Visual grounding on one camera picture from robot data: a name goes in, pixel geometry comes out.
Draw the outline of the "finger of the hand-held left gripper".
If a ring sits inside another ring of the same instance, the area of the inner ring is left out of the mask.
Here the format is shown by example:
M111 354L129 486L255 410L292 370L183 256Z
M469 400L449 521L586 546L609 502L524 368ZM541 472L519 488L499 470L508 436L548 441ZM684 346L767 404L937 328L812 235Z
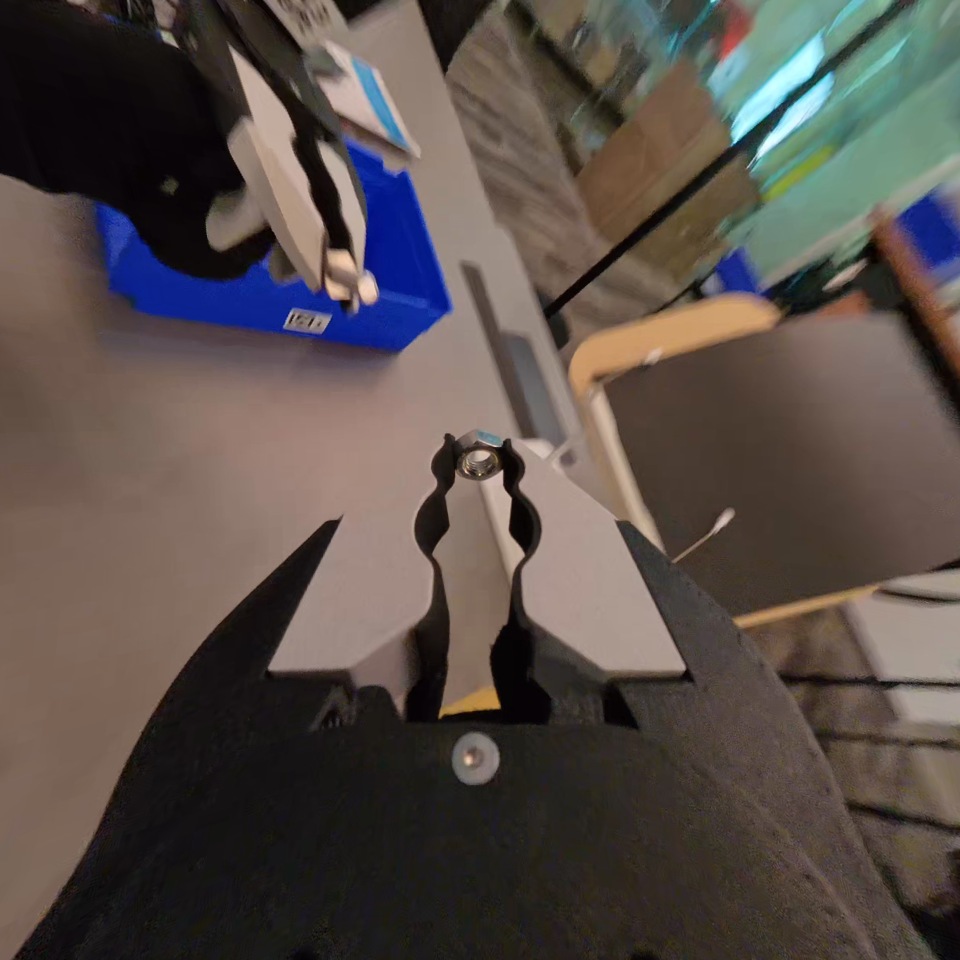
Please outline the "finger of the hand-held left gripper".
M255 67L241 54L230 58L246 104L246 115L227 140L231 156L286 258L318 293L324 287L328 231L295 151L293 121Z
M346 150L342 126L312 75L297 88L301 111L295 122L295 154L322 227L320 281L328 248L350 250L362 270L358 301L368 299L368 211L363 188Z

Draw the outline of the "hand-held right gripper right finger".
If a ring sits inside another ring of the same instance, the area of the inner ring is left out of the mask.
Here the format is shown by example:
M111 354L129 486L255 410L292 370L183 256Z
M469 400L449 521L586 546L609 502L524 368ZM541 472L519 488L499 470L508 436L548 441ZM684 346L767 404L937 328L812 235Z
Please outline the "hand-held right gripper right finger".
M506 440L495 541L509 577L495 690L516 721L593 721L687 664L616 517L530 440Z

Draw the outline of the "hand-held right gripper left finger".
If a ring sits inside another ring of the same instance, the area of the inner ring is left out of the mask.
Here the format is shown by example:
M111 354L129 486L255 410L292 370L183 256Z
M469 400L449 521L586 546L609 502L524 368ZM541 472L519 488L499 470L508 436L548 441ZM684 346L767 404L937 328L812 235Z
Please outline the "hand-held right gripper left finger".
M449 674L450 609L435 556L450 531L455 439L444 435L412 481L345 513L269 664L278 677L387 691L410 721L439 718Z

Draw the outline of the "steel hex nut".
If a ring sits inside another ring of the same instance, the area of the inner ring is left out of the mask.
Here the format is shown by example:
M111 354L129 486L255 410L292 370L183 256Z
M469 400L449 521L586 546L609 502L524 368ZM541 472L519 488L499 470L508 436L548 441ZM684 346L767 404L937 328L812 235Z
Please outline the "steel hex nut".
M484 482L501 473L503 463L498 445L475 439L456 443L455 471L463 479Z

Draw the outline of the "person's left forearm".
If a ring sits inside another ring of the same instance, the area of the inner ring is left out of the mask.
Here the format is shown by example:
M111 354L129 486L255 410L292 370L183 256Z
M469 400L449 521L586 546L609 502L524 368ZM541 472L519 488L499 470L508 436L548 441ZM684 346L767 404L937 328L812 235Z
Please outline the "person's left forearm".
M89 14L66 2L1 4L1 173L48 194L83 193L81 126Z

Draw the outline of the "white blue leaflet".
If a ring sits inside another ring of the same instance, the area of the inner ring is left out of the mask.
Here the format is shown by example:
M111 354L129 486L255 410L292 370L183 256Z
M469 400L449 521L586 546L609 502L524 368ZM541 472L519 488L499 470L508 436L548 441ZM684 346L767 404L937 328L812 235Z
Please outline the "white blue leaflet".
M402 118L377 67L327 41L313 60L319 89L352 128L419 160L422 149Z

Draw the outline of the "black pole stand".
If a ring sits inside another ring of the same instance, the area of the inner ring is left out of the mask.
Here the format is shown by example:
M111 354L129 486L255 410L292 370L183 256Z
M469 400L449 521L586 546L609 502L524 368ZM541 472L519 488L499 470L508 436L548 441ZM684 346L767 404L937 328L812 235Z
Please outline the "black pole stand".
M730 164L744 153L755 153L762 141L780 124L784 116L811 90L816 88L827 75L845 65L868 43L888 29L897 19L903 17L917 5L917 1L895 1L880 16L870 20L861 30L850 38L836 53L822 63L802 83L794 86L781 100L771 108L758 122L718 154L687 183L655 208L644 220L640 221L627 236L616 243L603 257L581 274L570 286L542 307L543 318L547 321L558 316L562 309L574 301L590 285L627 253L634 249L647 236L678 212L690 199L708 186Z

